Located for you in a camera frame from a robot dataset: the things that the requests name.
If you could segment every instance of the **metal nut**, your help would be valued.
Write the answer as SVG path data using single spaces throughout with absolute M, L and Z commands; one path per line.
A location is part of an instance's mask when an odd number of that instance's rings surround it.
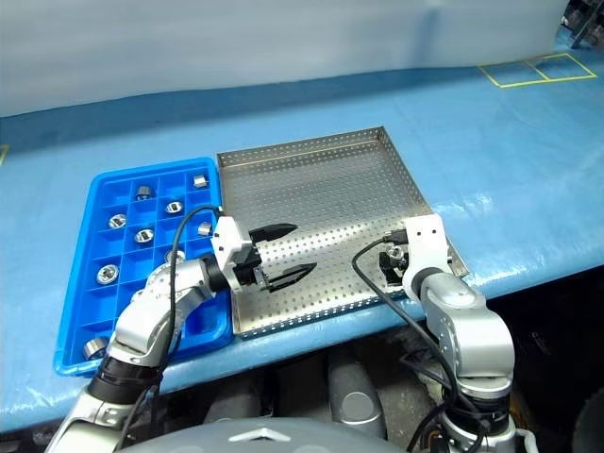
M 126 215 L 125 214 L 115 214 L 113 217 L 111 217 L 109 219 L 107 225 L 109 225 L 109 228 L 111 228 L 111 229 L 125 227 L 126 226 Z
M 151 228 L 142 229 L 134 235 L 135 243 L 150 243 L 153 241 L 154 232 Z
M 197 234 L 199 236 L 209 236 L 211 233 L 211 223 L 210 222 L 202 222 L 197 227 Z
M 168 214 L 178 214 L 182 211 L 182 203 L 179 201 L 171 201 L 166 205 L 165 211 Z
M 163 256 L 163 260 L 166 262 L 170 262 L 172 258 L 172 250 L 168 250 L 166 254 Z M 183 262 L 185 260 L 185 252 L 182 250 L 176 251 L 176 262 Z
M 105 357 L 105 351 L 109 344 L 107 337 L 96 337 L 84 344 L 84 357 L 87 361 Z
M 203 175 L 195 175 L 193 176 L 193 186 L 197 189 L 201 189 L 202 187 L 208 186 L 208 181 Z
M 139 188 L 136 190 L 136 200 L 137 201 L 148 200 L 152 196 L 153 196 L 153 191 L 151 190 L 151 188 L 149 186 L 139 186 Z
M 120 273 L 120 269 L 115 264 L 107 264 L 96 273 L 96 282 L 99 285 L 110 285 Z

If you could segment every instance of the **white backdrop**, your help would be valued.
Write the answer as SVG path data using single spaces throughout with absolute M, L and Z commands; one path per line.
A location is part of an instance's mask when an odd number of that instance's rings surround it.
M 0 116 L 551 50 L 567 0 L 0 0 Z

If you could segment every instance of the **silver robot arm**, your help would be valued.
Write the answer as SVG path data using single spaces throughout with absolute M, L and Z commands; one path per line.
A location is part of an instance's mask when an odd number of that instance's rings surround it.
M 403 289 L 411 300 L 422 304 L 428 330 L 438 339 L 459 390 L 490 416 L 491 431 L 478 451 L 513 452 L 516 436 L 525 439 L 527 451 L 537 451 L 534 436 L 516 430 L 508 415 L 512 336 L 499 315 L 487 308 L 484 295 L 452 275 L 443 220 L 437 214 L 406 219 L 405 233 L 401 245 L 407 246 L 408 255 Z M 464 451 L 477 439 L 470 428 L 473 421 L 460 412 L 441 415 L 452 452 Z
M 176 343 L 193 310 L 218 291 L 239 293 L 243 285 L 279 290 L 315 267 L 315 263 L 296 266 L 272 279 L 262 271 L 256 242 L 277 239 L 294 229 L 294 225 L 278 224 L 247 232 L 232 217 L 219 217 L 211 238 L 213 255 L 176 263 L 176 321 L 171 338 L 170 264 L 154 270 L 120 315 L 96 375 L 81 391 L 46 452 L 84 448 L 87 453 L 112 452 L 137 399 L 161 379 L 166 343 Z

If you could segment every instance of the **blue table surface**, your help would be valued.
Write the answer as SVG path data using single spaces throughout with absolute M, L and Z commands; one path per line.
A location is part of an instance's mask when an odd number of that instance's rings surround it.
M 567 44 L 562 33 L 558 50 Z M 601 53 L 572 55 L 604 75 Z M 56 375 L 52 357 L 99 173 L 384 125 L 443 216 L 469 281 L 494 297 L 604 263 L 603 118 L 604 78 L 500 89 L 464 68 L 161 93 L 2 119 L 0 430 L 64 416 L 87 382 Z M 164 390 L 398 324 L 374 306 L 235 341 L 171 366 Z

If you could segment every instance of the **stainless steel tray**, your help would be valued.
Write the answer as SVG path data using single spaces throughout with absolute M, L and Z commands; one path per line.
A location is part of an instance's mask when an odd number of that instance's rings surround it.
M 293 223 L 280 241 L 260 243 L 269 274 L 303 262 L 312 273 L 285 290 L 233 296 L 235 333 L 247 337 L 377 302 L 352 270 L 356 252 L 406 217 L 431 213 L 383 127 L 218 155 L 225 210 L 247 229 Z M 467 269 L 451 246 L 451 269 Z M 360 260 L 394 295 L 378 253 Z

